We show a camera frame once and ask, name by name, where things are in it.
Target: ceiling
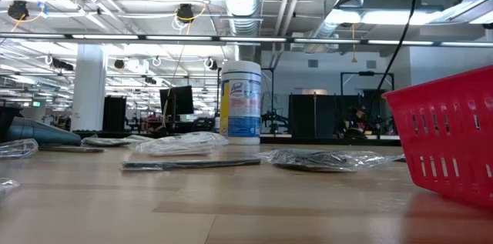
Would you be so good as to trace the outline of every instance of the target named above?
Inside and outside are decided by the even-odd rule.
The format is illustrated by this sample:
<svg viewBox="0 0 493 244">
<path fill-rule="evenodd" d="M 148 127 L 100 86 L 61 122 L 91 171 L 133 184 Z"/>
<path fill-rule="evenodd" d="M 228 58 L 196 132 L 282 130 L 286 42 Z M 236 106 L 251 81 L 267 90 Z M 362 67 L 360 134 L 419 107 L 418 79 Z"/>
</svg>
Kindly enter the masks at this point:
<svg viewBox="0 0 493 244">
<path fill-rule="evenodd" d="M 10 32 L 16 21 L 12 20 L 6 10 L 13 0 L 0 1 L 0 31 Z M 40 6 L 45 6 L 45 14 L 33 22 L 21 23 L 15 28 L 15 32 L 52 32 L 52 33 L 109 33 L 109 34 L 186 34 L 190 35 L 228 35 L 230 27 L 224 0 L 26 0 L 29 9 L 29 19 L 35 18 L 40 12 Z M 287 34 L 293 32 L 309 32 L 315 29 L 324 15 L 325 0 L 298 0 L 295 8 L 296 17 L 292 18 Z M 190 3 L 197 15 L 191 27 L 181 31 L 173 24 L 174 12 L 180 4 Z M 111 11 L 113 16 L 106 14 L 98 8 L 105 7 Z M 261 30 L 260 34 L 271 36 L 274 32 L 276 18 L 280 9 L 280 0 L 261 0 Z M 396 39 L 402 33 L 402 25 L 369 25 L 356 24 L 354 31 L 351 27 L 340 26 L 336 33 L 340 38 L 377 38 Z M 408 33 L 409 39 L 449 38 L 451 40 L 475 40 L 484 34 L 480 25 L 448 25 L 441 26 L 411 26 Z M 341 45 L 338 52 L 345 54 L 352 52 L 351 45 Z M 112 86 L 122 85 L 146 85 L 143 79 L 112 79 L 111 74 L 129 73 L 129 70 L 118 70 L 113 67 L 117 59 L 138 59 L 149 62 L 150 74 L 214 76 L 216 71 L 204 67 L 203 61 L 207 58 L 217 60 L 219 66 L 226 59 L 234 58 L 234 48 L 231 45 L 151 45 L 151 44 L 106 44 L 104 47 L 109 57 L 109 70 L 107 92 L 114 93 Z M 382 52 L 384 48 L 379 46 L 358 47 L 359 52 Z M 182 54 L 180 64 L 176 67 L 177 59 Z M 53 73 L 59 72 L 45 63 L 47 55 L 58 58 L 72 64 L 76 68 L 77 44 L 76 43 L 49 43 L 49 42 L 26 42 L 12 41 L 8 39 L 0 44 L 0 64 L 10 66 L 10 71 L 20 72 Z M 153 59 L 159 56 L 162 60 L 159 64 L 153 64 Z M 73 77 L 47 77 L 47 82 L 57 85 L 58 93 L 65 93 L 69 97 L 64 102 L 51 103 L 55 108 L 70 106 L 71 89 L 73 88 Z M 10 87 L 29 87 L 28 80 L 17 80 L 3 78 L 4 85 Z M 168 86 L 170 82 L 161 82 L 162 86 Z M 215 79 L 174 79 L 174 85 L 192 84 L 197 87 L 197 93 L 204 86 L 210 91 L 215 91 Z M 128 95 L 129 100 L 147 104 L 155 103 L 158 99 L 156 91 L 149 90 L 153 94 L 142 92 L 136 93 L 132 89 L 120 89 L 120 95 Z M 4 97 L 33 96 L 32 92 L 3 92 Z M 207 108 L 215 106 L 215 96 L 207 96 Z"/>
</svg>

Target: black monitor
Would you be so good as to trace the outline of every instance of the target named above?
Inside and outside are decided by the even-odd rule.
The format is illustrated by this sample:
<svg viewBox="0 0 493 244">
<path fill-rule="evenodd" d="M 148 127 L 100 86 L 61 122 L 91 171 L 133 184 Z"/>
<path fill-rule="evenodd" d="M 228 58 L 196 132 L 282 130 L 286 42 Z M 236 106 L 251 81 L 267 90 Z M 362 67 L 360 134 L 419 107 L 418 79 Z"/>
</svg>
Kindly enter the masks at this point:
<svg viewBox="0 0 493 244">
<path fill-rule="evenodd" d="M 159 90 L 159 93 L 161 96 L 161 110 L 163 115 L 173 115 L 173 107 L 175 107 L 175 115 L 193 114 L 192 86 L 173 87 L 171 88 L 171 91 L 169 89 L 161 89 Z M 168 106 L 166 107 L 165 114 L 164 105 L 166 104 L 166 100 L 168 100 Z"/>
</svg>

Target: wooden table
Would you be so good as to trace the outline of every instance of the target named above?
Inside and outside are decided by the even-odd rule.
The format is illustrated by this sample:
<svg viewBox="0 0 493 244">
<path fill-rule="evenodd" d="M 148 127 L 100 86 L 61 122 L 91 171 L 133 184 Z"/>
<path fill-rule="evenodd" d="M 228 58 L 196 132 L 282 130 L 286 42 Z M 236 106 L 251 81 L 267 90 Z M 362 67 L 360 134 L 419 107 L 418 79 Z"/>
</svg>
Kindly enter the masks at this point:
<svg viewBox="0 0 493 244">
<path fill-rule="evenodd" d="M 274 147 L 227 146 L 210 157 Z M 119 171 L 121 161 L 144 159 L 120 148 L 0 162 L 0 177 L 24 185 L 0 205 L 0 243 L 493 243 L 493 215 L 419 189 L 403 162 L 358 173 L 268 164 Z"/>
</svg>

